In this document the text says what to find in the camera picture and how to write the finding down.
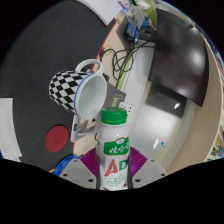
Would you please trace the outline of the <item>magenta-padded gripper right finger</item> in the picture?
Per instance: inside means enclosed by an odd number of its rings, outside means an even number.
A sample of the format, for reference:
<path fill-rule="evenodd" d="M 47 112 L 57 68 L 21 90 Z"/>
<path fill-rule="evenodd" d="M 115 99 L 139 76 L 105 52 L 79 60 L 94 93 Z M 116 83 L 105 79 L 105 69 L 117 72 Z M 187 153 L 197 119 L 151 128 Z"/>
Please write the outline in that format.
<path fill-rule="evenodd" d="M 154 159 L 147 159 L 137 149 L 130 148 L 128 188 L 141 188 L 165 176 L 167 172 Z"/>

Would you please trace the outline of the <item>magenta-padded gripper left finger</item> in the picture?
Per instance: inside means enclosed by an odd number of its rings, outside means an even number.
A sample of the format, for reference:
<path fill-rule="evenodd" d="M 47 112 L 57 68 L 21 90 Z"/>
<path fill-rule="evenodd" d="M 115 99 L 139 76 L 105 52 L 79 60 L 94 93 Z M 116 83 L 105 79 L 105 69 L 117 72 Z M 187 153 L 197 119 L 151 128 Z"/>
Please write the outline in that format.
<path fill-rule="evenodd" d="M 96 149 L 81 157 L 73 157 L 62 169 L 59 176 L 84 188 L 96 189 L 99 174 Z"/>

